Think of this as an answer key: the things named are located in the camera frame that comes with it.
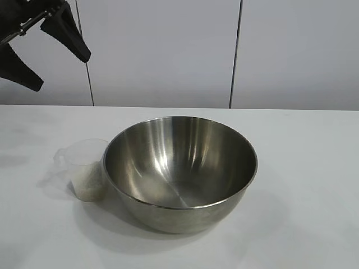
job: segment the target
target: white tabletop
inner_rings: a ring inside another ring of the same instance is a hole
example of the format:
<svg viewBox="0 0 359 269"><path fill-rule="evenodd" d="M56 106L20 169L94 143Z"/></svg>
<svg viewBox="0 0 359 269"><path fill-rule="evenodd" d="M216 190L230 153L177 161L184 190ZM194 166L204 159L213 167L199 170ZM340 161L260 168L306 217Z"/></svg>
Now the white tabletop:
<svg viewBox="0 0 359 269"><path fill-rule="evenodd" d="M213 119L259 169L234 211L196 235L143 229L110 193L82 203L55 152L165 115ZM359 112L0 106L0 268L359 268Z"/></svg>

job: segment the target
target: bowl rim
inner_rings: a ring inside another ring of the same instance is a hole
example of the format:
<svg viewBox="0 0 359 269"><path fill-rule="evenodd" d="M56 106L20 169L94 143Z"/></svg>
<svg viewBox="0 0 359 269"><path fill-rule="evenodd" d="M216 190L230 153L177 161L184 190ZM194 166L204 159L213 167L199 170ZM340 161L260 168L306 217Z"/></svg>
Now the bowl rim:
<svg viewBox="0 0 359 269"><path fill-rule="evenodd" d="M153 204L153 203L148 203L146 201L143 201L143 200L140 200L126 192L124 192L123 190L121 190L120 188L117 187L117 185L114 183L114 181L112 180L112 178L110 177L108 171L107 171L107 168L106 168L106 164L105 164L105 161L106 161L106 157L107 157L107 153L108 153L108 150L110 148L110 146L112 145L112 143L117 139L117 137L119 137L121 134L125 133L127 130L135 127L135 126L138 126L140 124L144 124L146 122L152 122L152 121L155 121L155 120L162 120L162 119L168 119L168 118L193 118L193 119L201 119L201 120L205 120L205 121L208 121L208 122L213 122L215 124L220 124L222 125L223 127L226 127L226 128L229 128L230 130L236 132L239 136L241 136L246 142L247 144L249 145L250 149L252 150L252 152L254 153L254 158L255 158L255 168L254 168L254 172L253 172L253 175L251 177L251 179L247 182L247 184L242 187L239 191L237 191L236 193L232 194L231 196L228 196L227 198L225 199L222 199L220 201L217 201L217 202L214 202L214 203L209 203L207 205L202 205L202 206L190 206L190 207L170 207L170 206L160 206L160 205L156 205L156 204ZM118 135L116 135L112 140L111 142L108 144L108 146L106 147L105 149L105 152L103 154L103 158L102 158L102 167L104 169L104 172L106 174L106 177L107 179L110 181L110 184L115 188L115 190L117 190L119 193L122 193L124 194L125 196L127 196L128 198L132 199L132 200L135 200L137 202L140 202L142 204L145 204L145 205L148 205L148 206L151 206L151 207L157 207L157 208L162 208L162 209L167 209L167 210L194 210L194 209L200 209L200 208L207 208L207 207L211 207L211 206L215 206L215 205L218 205L218 204L221 204L221 203L224 203L225 201L227 200L230 200L232 197L238 195L239 193L242 193L243 191L245 191L248 186L252 183L252 181L254 180L255 176L256 176L256 173L257 173L257 170L258 170L258 158L257 158L257 153L256 151L254 150L254 147L253 145L249 142L249 140L244 137L242 134L240 134L237 130L223 124L223 123L220 123L220 122L216 122L215 120L212 120L212 119L206 119L206 118L201 118L201 117L193 117L193 116L164 116L164 117L157 117L157 118L153 118L153 119L148 119L148 120L144 120L142 122L138 122L138 123L135 123L127 128L125 128L123 131L121 131Z"/></svg>

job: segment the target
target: white powder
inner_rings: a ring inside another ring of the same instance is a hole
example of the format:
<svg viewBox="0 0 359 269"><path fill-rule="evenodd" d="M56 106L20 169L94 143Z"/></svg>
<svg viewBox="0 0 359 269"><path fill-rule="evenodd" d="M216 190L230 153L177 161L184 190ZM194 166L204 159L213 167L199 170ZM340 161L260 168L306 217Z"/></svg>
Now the white powder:
<svg viewBox="0 0 359 269"><path fill-rule="evenodd" d="M73 190L78 199L94 202L104 198L107 181L102 175L100 162L78 166L70 173Z"/></svg>

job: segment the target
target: metal mixing bowl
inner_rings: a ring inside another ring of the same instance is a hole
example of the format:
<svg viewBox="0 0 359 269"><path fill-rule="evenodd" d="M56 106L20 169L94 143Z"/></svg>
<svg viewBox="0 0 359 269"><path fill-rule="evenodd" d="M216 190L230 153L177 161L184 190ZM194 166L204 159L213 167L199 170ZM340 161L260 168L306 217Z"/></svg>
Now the metal mixing bowl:
<svg viewBox="0 0 359 269"><path fill-rule="evenodd" d="M141 222L168 233L193 233L234 209L255 176L257 158L248 140L223 124L164 117L115 137L104 169Z"/></svg>

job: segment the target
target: measuring cup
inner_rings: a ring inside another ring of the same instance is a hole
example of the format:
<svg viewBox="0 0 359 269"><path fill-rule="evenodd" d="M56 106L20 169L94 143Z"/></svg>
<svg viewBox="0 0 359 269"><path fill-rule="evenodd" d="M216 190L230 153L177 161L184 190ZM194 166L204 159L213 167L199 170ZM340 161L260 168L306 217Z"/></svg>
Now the measuring cup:
<svg viewBox="0 0 359 269"><path fill-rule="evenodd" d="M108 182L101 160L107 145L106 140L86 139L59 149L54 156L54 164L67 170L66 178L82 201L99 201L106 194Z"/></svg>

